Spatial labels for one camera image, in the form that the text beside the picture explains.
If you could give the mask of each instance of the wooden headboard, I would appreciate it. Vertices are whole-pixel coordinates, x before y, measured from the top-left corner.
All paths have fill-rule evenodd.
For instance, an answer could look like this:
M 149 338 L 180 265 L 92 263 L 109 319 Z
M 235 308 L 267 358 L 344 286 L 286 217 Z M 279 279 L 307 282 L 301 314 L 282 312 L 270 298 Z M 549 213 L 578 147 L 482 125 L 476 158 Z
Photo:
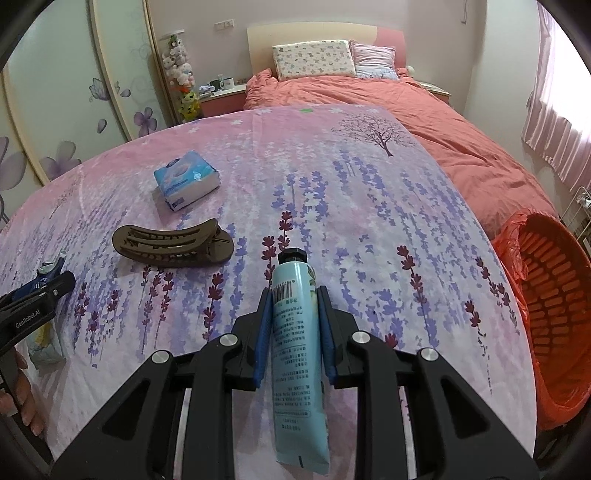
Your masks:
M 406 67 L 404 33 L 390 28 L 357 23 L 292 22 L 258 25 L 246 29 L 252 74 L 265 69 L 275 71 L 273 45 L 314 40 L 356 40 L 377 47 L 396 47 L 396 68 Z

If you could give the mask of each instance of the floral pillow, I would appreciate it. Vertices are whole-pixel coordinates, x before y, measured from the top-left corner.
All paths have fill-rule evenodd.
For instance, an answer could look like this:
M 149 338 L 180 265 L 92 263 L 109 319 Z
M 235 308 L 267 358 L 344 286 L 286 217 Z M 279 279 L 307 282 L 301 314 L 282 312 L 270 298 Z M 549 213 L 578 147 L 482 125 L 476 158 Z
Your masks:
M 394 70 L 395 47 L 376 47 L 350 40 L 357 78 L 398 80 Z
M 321 75 L 355 76 L 355 65 L 346 40 L 275 45 L 273 60 L 279 81 Z

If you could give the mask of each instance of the orange duvet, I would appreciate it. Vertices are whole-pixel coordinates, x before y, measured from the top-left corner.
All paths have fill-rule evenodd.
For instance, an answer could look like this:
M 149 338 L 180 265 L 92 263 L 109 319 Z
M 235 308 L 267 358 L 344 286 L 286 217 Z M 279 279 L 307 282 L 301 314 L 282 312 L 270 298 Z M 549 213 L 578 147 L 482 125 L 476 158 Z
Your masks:
M 517 210 L 558 217 L 536 178 L 474 125 L 405 74 L 401 81 L 307 77 L 279 82 L 270 70 L 248 82 L 246 108 L 303 103 L 374 104 L 387 108 L 435 158 L 489 238 Z

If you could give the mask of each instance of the wall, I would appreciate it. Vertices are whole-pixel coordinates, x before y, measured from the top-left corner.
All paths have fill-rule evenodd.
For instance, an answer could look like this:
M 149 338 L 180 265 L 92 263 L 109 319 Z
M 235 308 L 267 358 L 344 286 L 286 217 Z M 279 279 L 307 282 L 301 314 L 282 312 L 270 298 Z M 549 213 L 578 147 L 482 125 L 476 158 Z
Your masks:
M 246 28 L 292 21 L 340 21 L 403 30 L 408 64 L 420 80 L 433 82 L 452 94 L 463 111 L 474 56 L 478 5 L 469 0 L 468 24 L 463 25 L 464 0 L 150 0 L 156 36 L 185 29 L 195 80 L 203 85 L 218 73 L 250 77 Z M 213 24 L 235 19 L 235 27 L 215 31 Z
M 488 0 L 464 116 L 533 172 L 563 213 L 572 200 L 554 170 L 521 141 L 540 49 L 536 0 Z

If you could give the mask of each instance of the sliding wardrobe door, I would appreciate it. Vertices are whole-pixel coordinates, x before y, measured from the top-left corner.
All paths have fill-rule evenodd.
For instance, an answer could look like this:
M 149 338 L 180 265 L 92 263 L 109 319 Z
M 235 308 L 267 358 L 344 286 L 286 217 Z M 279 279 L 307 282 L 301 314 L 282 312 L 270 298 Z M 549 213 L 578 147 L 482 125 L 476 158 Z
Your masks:
M 0 77 L 0 230 L 41 182 L 29 165 L 12 124 Z
M 54 0 L 17 45 L 3 77 L 30 160 L 49 180 L 125 143 L 102 79 L 85 1 Z
M 103 76 L 129 139 L 172 126 L 143 0 L 89 0 Z

